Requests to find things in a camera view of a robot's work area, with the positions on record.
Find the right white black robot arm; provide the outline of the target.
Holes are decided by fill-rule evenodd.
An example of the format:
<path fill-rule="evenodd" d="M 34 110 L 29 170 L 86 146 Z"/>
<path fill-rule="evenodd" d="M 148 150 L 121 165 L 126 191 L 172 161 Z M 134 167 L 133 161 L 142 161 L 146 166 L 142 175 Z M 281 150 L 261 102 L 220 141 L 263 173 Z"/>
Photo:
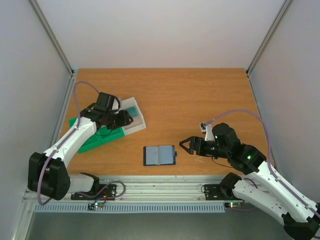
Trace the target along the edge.
<path fill-rule="evenodd" d="M 226 123 L 200 125 L 204 137 L 179 142 L 188 154 L 226 159 L 244 174 L 228 173 L 220 182 L 221 194 L 244 200 L 276 219 L 294 240 L 317 238 L 320 206 L 289 183 L 256 147 L 242 143 Z"/>

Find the dark blue card holder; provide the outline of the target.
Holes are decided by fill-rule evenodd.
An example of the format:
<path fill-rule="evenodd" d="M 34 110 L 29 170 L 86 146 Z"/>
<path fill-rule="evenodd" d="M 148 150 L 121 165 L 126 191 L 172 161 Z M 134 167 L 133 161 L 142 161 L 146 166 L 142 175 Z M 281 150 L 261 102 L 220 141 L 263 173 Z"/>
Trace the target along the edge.
<path fill-rule="evenodd" d="M 176 165 L 177 152 L 174 145 L 153 145 L 143 147 L 143 165 L 173 166 Z"/>

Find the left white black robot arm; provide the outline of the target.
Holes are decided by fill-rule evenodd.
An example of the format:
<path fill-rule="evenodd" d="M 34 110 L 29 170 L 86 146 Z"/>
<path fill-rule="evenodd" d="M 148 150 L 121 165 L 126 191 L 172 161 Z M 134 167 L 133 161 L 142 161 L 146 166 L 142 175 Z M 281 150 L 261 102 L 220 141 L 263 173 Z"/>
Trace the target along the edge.
<path fill-rule="evenodd" d="M 83 110 L 63 137 L 43 153 L 34 152 L 28 162 L 30 191 L 37 194 L 37 201 L 44 206 L 42 196 L 49 200 L 61 200 L 67 194 L 77 193 L 96 199 L 102 189 L 99 178 L 89 173 L 69 175 L 67 167 L 81 146 L 97 131 L 106 127 L 110 131 L 130 125 L 134 120 L 121 108 L 118 97 L 100 92 L 97 100 Z"/>

